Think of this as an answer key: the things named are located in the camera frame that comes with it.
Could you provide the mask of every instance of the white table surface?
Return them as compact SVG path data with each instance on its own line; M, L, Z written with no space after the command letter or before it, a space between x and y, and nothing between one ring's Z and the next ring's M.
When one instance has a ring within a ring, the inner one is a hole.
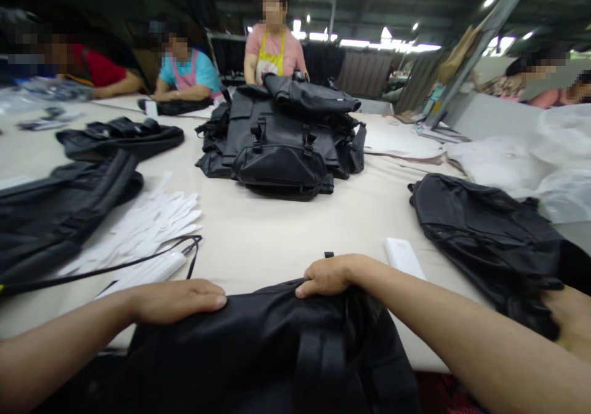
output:
M92 121L106 122L120 116L143 121L145 116L131 110L95 104L73 105L87 116L71 125L83 129ZM32 119L37 113L0 116L0 179L17 175L46 177L56 166L68 163L54 130L20 131L14 124ZM381 116L358 115L371 126ZM210 179L195 162L202 155L202 141L194 128L202 119L161 117L164 125L176 125L185 132L185 142L138 166L145 189L154 188L161 175L174 172L167 192L199 194L203 241L193 277L208 279L223 287L229 295L250 293L269 285L302 277L311 262L325 251L335 254L362 253L388 263L384 239L406 239L411 244L427 280L455 291L479 303L483 297L461 273L437 252L425 238L409 205L409 183L421 180L427 172L460 175L450 165L440 166L406 162L390 157L366 155L365 170L349 180L335 180L334 194L319 195L311 202L288 202L257 196L227 179ZM86 246L108 231L129 207L111 212ZM183 279L187 264L174 276ZM51 289L27 293L0 303L0 338L6 339L55 318L91 301L111 282L107 273ZM405 325L396 326L411 365L416 370L445 372L437 355ZM133 328L122 332L111 344L124 348Z

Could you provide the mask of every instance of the person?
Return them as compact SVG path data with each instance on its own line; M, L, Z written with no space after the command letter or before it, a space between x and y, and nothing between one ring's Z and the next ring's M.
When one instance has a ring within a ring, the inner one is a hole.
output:
M137 92L142 79L116 65L100 52L80 43L69 43L63 34L51 34L47 61L57 67L58 79L71 79L94 87L94 98L109 98Z
M246 40L244 78L247 84L262 85L265 73L291 76L300 70L308 79L304 50L286 26L289 0L263 0L265 21L252 27Z
M470 73L471 80L477 92L518 102L528 81L545 79L547 73L555 73L557 66L564 65L567 58L568 54L561 47L547 47L524 54L507 67L504 76L494 78L482 86L474 70Z
M363 255L319 260L304 277L297 298L337 295L351 285L374 295L491 412L591 412L587 295L571 288L545 295L560 327L555 344L492 309ZM217 311L226 302L224 291L206 281L144 285L0 343L0 407L7 412L34 408L131 323L170 324Z
M207 55L190 44L182 22L160 15L150 22L150 31L164 47L156 91L156 102L199 101L223 98L222 83Z
M591 71L583 71L568 88L545 91L528 102L542 109L591 102Z

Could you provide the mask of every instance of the black bag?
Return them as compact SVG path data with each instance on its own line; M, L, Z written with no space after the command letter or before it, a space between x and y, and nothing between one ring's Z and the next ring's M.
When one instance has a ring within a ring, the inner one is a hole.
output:
M0 191L0 284L31 282L77 255L109 211L142 189L137 163L120 150Z
M238 87L231 106L221 105L196 129L205 153L196 165L208 177L232 177L270 197L310 200L331 194L334 177L363 170L367 131L347 114L358 100L274 74L264 83Z
M147 99L139 99L137 106L145 113ZM159 116L180 116L181 114L192 113L193 111L201 111L214 104L211 97L206 97L203 100L171 100L169 102L157 102L156 109Z
M500 313L554 340L542 290L564 283L591 295L591 258L554 230L532 199L519 203L500 189L442 174L409 189L425 236Z
M143 124L119 117L106 124L93 122L86 130L67 129L55 134L66 156L79 161L101 161L125 149L139 161L179 146L185 140L178 127L159 125L154 119Z
M419 413L388 311L350 288L299 300L302 280L228 297L170 326L139 326L104 412Z

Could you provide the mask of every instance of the ceiling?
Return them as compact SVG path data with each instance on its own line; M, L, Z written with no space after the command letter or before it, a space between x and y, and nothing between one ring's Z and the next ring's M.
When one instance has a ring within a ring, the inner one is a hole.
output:
M485 0L337 0L334 32L340 38L379 41L384 26L398 39L420 43L448 45L454 43L466 27L478 23L489 9ZM260 16L260 0L217 0L218 10L240 14L245 22ZM291 0L290 18L312 21L302 29L322 32L328 25L330 5L326 2ZM412 30L419 23L416 31ZM591 0L521 0L502 34L523 37L530 31L528 41L518 41L514 49L535 47L552 41L591 44Z

